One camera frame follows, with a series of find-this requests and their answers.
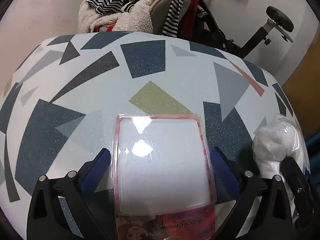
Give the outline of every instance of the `gray triangle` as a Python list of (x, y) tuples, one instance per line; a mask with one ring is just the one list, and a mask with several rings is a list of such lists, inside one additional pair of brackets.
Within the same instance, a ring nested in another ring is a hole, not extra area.
[(2, 185), (3, 182), (4, 182), (4, 169), (0, 161), (0, 186)]
[(256, 128), (256, 130), (253, 132), (254, 134), (257, 134), (257, 132), (260, 130), (260, 128), (264, 127), (267, 125), (267, 120), (266, 117), (263, 118), (259, 126)]
[(43, 51), (44, 50), (44, 48), (42, 48), (41, 46), (34, 52), (34, 54), (36, 54), (36, 53), (38, 53), (38, 52), (41, 52), (41, 51)]
[(182, 48), (179, 48), (177, 46), (174, 46), (174, 45), (171, 45), (174, 53), (176, 54), (177, 57), (196, 57), (196, 55), (190, 53), (189, 51), (187, 50), (184, 50)]
[(101, 110), (86, 115), (69, 140), (89, 153), (98, 153), (105, 145), (102, 116)]
[(22, 106), (24, 106), (26, 104), (26, 102), (29, 100), (29, 98), (32, 96), (32, 94), (36, 91), (37, 88), (38, 88), (38, 86), (31, 89), (29, 92), (27, 92), (26, 94), (24, 94), (23, 96), (20, 97)]
[(249, 87), (249, 82), (240, 74), (214, 63), (221, 105), (221, 120), (223, 121), (238, 103)]
[(61, 58), (59, 65), (66, 63), (69, 60), (72, 60), (72, 59), (79, 57), (79, 56), (80, 56), (79, 52), (76, 50), (75, 46), (73, 46), (72, 42), (69, 41), (66, 49), (64, 50), (64, 53), (63, 53), (63, 56)]
[(34, 74), (45, 68), (47, 65), (55, 62), (57, 59), (61, 58), (63, 52), (49, 50), (44, 56), (28, 71), (28, 73), (21, 79), (20, 84), (28, 80)]
[(69, 138), (71, 134), (74, 132), (74, 130), (78, 127), (78, 125), (81, 123), (84, 116), (81, 116), (77, 119), (74, 119), (70, 122), (66, 122), (60, 126), (56, 127), (56, 130), (58, 130), (60, 133), (62, 133), (64, 136)]

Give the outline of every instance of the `glitter finish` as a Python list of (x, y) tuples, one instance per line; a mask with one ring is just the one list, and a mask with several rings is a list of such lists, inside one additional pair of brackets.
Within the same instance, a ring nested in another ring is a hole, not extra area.
[(66, 199), (64, 197), (59, 197), (59, 202), (60, 202), (60, 206), (62, 208), (64, 217), (66, 218), (66, 221), (68, 223), (68, 226), (70, 227), (71, 232), (73, 234), (83, 238), (83, 236), (82, 236), (82, 234), (81, 234), (81, 232), (75, 222), (75, 219), (73, 218), (73, 216), (71, 214), (71, 211), (70, 211), (70, 208), (68, 206)]
[(192, 114), (189, 109), (151, 81), (129, 102), (147, 114)]
[(66, 84), (50, 101), (50, 103), (54, 102), (58, 98), (62, 97), (64, 94), (73, 90), (77, 86), (80, 86), (84, 82), (105, 73), (106, 71), (118, 67), (119, 63), (117, 62), (115, 56), (110, 51), (106, 55), (102, 56), (88, 67), (86, 67), (83, 71), (81, 71), (78, 75), (76, 75), (68, 84)]
[[(219, 75), (217, 64), (233, 72)], [(263, 87), (262, 97), (250, 86), (242, 93), (247, 83), (237, 83), (238, 71), (260, 95)], [(279, 111), (291, 112), (276, 84), (270, 74), (236, 56), (171, 37), (106, 32), (43, 41), (20, 64), (0, 98), (3, 150), (7, 142), (0, 158), (0, 183), (6, 182), (0, 192), (4, 213), (24, 237), (39, 176), (64, 177), (102, 147), (110, 149), (118, 114), (199, 114), (210, 149), (219, 146), (228, 159), (258, 174), (250, 136)], [(115, 238), (114, 221), (108, 219), (114, 216), (114, 204), (106, 202), (104, 192), (109, 186), (102, 183), (103, 191), (84, 201), (105, 235)], [(223, 193), (230, 199), (229, 191)]]
[(165, 41), (121, 45), (132, 78), (165, 71)]
[(15, 179), (32, 195), (36, 181), (46, 174), (68, 138), (56, 127), (84, 114), (39, 99), (23, 134)]
[(236, 109), (233, 108), (222, 122), (220, 104), (203, 102), (203, 106), (209, 150), (218, 146), (229, 160), (259, 174), (252, 157), (252, 139)]

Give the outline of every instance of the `plastic blister pack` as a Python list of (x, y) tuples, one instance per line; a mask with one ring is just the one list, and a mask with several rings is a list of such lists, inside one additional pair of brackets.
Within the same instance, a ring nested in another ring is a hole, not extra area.
[(263, 178), (280, 174), (280, 162), (292, 156), (303, 173), (310, 171), (306, 144), (297, 126), (288, 117), (276, 115), (253, 139), (255, 162)]
[(112, 173), (120, 240), (215, 232), (216, 193), (197, 115), (119, 115)]

